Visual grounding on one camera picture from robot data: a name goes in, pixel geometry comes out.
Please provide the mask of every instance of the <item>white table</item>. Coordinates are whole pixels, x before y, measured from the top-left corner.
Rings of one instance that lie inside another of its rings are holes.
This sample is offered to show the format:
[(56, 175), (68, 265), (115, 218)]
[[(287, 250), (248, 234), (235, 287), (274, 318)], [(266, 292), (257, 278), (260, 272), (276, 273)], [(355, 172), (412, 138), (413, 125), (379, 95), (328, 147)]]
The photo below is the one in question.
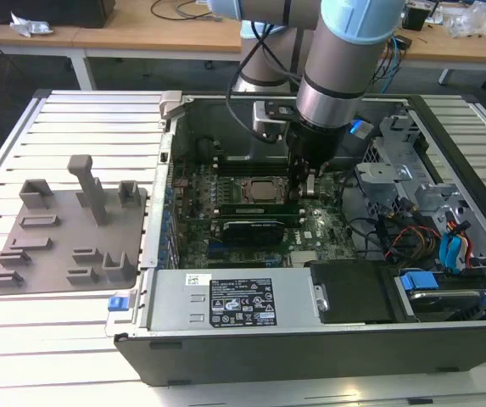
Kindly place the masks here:
[[(159, 95), (53, 92), (34, 98), (0, 150), (0, 249), (20, 209), (18, 192), (26, 178), (45, 178), (52, 189), (77, 188), (65, 170), (71, 154), (93, 156), (92, 172), (104, 188), (136, 179), (151, 191), (159, 146), (150, 140), (158, 140), (152, 135), (161, 131)], [(455, 97), (433, 103), (460, 104)], [(0, 298), (0, 406), (406, 405), (415, 397), (432, 398), (434, 405), (486, 405), (486, 364), (437, 375), (148, 387), (105, 335), (113, 293)]]

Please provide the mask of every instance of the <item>blue tab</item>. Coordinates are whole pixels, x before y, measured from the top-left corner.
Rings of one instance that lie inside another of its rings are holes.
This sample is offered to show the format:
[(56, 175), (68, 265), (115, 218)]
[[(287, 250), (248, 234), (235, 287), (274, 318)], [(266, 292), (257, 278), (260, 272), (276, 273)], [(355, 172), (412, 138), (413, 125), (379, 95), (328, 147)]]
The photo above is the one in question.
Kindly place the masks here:
[(406, 291), (436, 290), (439, 288), (431, 271), (409, 271), (401, 277), (401, 282)]
[(130, 308), (129, 297), (111, 297), (109, 298), (109, 312), (127, 311)]
[(350, 134), (355, 134), (363, 124), (363, 120), (357, 120), (354, 125), (352, 126), (352, 130), (350, 130)]
[(444, 265), (451, 269), (454, 274), (460, 274), (460, 270), (457, 268), (457, 258), (460, 256), (460, 251), (461, 238), (459, 236), (454, 236), (452, 237), (452, 241), (448, 248), (448, 254), (446, 255), (446, 261), (444, 262)]
[(414, 284), (412, 284), (410, 276), (407, 276), (406, 274), (404, 276), (401, 276), (401, 282), (403, 283), (405, 291), (410, 291), (414, 289)]
[(446, 256), (448, 255), (448, 246), (450, 244), (450, 235), (445, 233), (440, 241), (439, 260), (441, 265), (446, 265)]

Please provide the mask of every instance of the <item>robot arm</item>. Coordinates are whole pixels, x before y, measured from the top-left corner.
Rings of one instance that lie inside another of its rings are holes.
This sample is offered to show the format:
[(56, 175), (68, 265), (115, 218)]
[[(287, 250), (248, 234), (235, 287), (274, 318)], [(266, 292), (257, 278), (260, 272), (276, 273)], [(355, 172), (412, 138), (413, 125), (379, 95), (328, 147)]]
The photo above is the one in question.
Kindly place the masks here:
[(321, 0), (208, 0), (207, 3), (210, 11), (230, 19), (314, 30)]
[(297, 96), (297, 119), (287, 134), (290, 195), (298, 195), (309, 174), (320, 174), (349, 132), (404, 5), (405, 0), (209, 0), (214, 12), (238, 19), (301, 28), (317, 21)]

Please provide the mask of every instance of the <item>warning label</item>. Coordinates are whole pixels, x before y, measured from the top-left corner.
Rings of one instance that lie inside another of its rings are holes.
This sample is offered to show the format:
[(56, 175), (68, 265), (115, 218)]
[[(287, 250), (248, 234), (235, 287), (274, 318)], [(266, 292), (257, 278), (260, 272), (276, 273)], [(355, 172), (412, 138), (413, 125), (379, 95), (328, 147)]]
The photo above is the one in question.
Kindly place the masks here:
[(211, 280), (210, 324), (214, 328), (276, 325), (271, 279)]

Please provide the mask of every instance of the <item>wooden desk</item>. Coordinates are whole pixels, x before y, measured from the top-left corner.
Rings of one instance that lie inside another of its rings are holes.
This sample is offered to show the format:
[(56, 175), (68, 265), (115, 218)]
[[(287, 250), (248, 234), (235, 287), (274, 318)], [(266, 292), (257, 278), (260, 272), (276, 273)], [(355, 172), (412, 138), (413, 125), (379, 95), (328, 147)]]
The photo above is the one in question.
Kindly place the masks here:
[[(240, 53), (238, 21), (167, 21), (150, 13), (152, 0), (116, 0), (108, 24), (102, 29), (81, 28), (73, 38), (74, 47), (154, 49), (183, 52)], [(173, 2), (160, 4), (158, 14), (179, 18)], [(188, 13), (207, 12), (203, 6), (185, 8)]]
[[(153, 0), (116, 0), (116, 8), (103, 29), (54, 27), (51, 36), (25, 38), (8, 26), (0, 26), (0, 48), (8, 54), (58, 55), (71, 58), (83, 90), (95, 89), (89, 57), (143, 59), (197, 59), (238, 61), (241, 51), (240, 23), (223, 20), (166, 21), (150, 13)], [(177, 17), (172, 2), (157, 12)], [(187, 6), (190, 13), (203, 13), (203, 6)], [(486, 70), (486, 36), (452, 38), (439, 25), (422, 31), (398, 30), (413, 40), (403, 65), (413, 68)]]

